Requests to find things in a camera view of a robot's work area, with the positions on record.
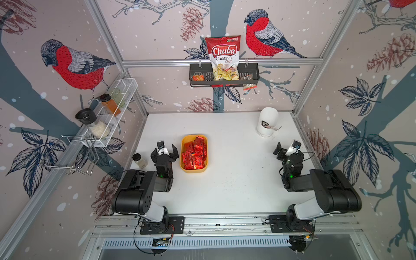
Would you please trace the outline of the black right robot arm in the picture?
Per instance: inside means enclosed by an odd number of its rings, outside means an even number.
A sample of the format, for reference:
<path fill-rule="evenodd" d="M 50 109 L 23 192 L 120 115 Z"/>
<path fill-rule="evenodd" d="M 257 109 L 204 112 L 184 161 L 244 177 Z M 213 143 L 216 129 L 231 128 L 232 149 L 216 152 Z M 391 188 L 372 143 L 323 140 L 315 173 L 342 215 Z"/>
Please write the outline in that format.
<path fill-rule="evenodd" d="M 312 231 L 312 220 L 331 213 L 358 212 L 362 209 L 362 200 L 355 188 L 340 170 L 324 171 L 311 169 L 303 175 L 304 152 L 297 140 L 285 149 L 281 143 L 273 152 L 277 160 L 282 162 L 279 170 L 283 187 L 288 192 L 313 191 L 315 197 L 289 206 L 285 216 L 270 216 L 272 232 L 282 230 L 286 226 L 290 232 Z"/>

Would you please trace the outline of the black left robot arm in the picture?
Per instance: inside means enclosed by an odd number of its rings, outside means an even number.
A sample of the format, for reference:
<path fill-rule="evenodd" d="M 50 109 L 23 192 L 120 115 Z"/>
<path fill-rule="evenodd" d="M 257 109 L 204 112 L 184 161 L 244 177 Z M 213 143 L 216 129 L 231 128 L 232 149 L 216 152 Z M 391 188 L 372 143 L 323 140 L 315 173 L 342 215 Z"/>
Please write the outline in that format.
<path fill-rule="evenodd" d="M 172 164 L 179 158 L 177 148 L 168 151 L 163 141 L 151 153 L 154 171 L 128 170 L 115 192 L 110 208 L 121 215 L 137 215 L 143 219 L 140 233 L 167 234 L 180 230 L 183 218 L 169 216 L 166 207 L 153 201 L 154 192 L 170 192 L 173 185 Z"/>

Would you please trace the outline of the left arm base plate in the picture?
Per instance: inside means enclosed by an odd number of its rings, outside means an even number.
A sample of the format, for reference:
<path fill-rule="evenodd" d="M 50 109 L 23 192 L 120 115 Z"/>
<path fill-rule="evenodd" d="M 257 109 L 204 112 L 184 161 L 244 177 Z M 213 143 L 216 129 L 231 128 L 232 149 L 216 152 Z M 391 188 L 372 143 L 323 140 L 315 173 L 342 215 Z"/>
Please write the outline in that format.
<path fill-rule="evenodd" d="M 176 235 L 184 232 L 185 217 L 174 216 L 163 219 L 161 222 L 143 221 L 140 228 L 141 235 Z"/>

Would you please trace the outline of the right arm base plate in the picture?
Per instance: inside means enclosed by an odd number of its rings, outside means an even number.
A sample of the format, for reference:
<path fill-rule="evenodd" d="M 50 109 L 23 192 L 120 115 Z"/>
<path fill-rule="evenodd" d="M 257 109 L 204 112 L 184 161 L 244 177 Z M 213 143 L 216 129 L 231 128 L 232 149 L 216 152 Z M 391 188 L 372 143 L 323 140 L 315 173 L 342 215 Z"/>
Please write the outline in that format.
<path fill-rule="evenodd" d="M 313 221 L 302 221 L 296 217 L 288 218 L 284 215 L 270 215 L 265 224 L 269 225 L 272 233 L 313 233 L 315 226 Z"/>

